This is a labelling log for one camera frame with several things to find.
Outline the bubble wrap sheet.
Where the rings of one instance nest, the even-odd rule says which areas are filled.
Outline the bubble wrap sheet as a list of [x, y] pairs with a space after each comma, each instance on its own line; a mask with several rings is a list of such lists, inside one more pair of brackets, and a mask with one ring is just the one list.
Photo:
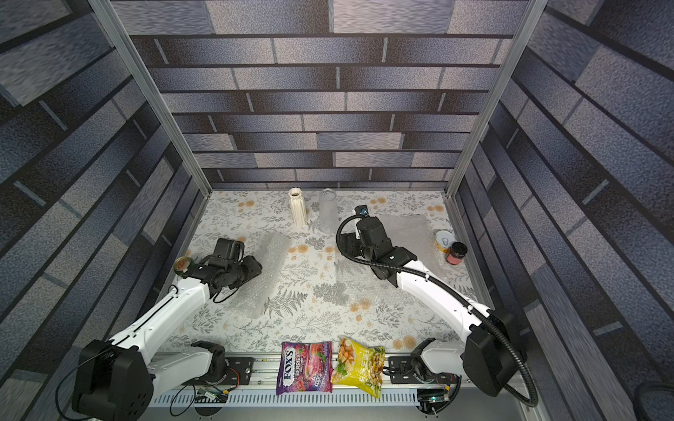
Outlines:
[[408, 249], [436, 274], [444, 269], [444, 254], [435, 239], [437, 229], [433, 228], [427, 217], [388, 214], [378, 217], [394, 246]]

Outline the white ribbed vase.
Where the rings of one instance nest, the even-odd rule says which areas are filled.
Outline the white ribbed vase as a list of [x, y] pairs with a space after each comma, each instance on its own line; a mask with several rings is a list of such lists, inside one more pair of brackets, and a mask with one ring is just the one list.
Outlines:
[[299, 227], [307, 227], [309, 222], [305, 208], [305, 199], [303, 191], [300, 188], [289, 190], [289, 204], [293, 223]]

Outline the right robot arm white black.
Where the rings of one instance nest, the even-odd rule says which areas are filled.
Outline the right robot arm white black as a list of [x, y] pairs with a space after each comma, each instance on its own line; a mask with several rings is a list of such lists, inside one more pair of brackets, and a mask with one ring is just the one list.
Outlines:
[[368, 215], [365, 207], [341, 222], [335, 241], [343, 257], [421, 301], [463, 343], [458, 349], [429, 338], [418, 345], [410, 366], [420, 382], [464, 375], [487, 396], [505, 390], [525, 405], [537, 405], [538, 393], [512, 314], [493, 310], [441, 281], [415, 254], [393, 245], [380, 219]]

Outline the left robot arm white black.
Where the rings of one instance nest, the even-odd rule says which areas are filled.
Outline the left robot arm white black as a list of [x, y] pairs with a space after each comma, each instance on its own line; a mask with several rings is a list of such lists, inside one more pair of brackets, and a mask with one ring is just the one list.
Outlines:
[[177, 386], [217, 387], [234, 372], [221, 345], [198, 340], [161, 360], [154, 357], [175, 329], [207, 303], [224, 303], [263, 272], [238, 240], [220, 239], [199, 261], [173, 264], [177, 283], [130, 326], [108, 340], [93, 340], [70, 371], [71, 408], [81, 420], [137, 420], [152, 400]]

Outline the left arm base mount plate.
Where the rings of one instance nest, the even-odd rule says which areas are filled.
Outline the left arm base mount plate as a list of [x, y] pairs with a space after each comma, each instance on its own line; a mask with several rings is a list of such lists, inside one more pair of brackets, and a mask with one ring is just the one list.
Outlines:
[[255, 359], [252, 357], [227, 357], [226, 368], [219, 370], [215, 375], [206, 374], [202, 377], [190, 379], [184, 385], [233, 387], [248, 386], [253, 373]]

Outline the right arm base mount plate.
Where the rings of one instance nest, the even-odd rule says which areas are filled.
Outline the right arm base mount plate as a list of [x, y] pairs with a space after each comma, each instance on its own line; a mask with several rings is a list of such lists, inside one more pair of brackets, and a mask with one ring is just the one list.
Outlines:
[[383, 374], [393, 384], [447, 384], [461, 381], [461, 376], [451, 373], [435, 373], [419, 357], [391, 356], [383, 368]]

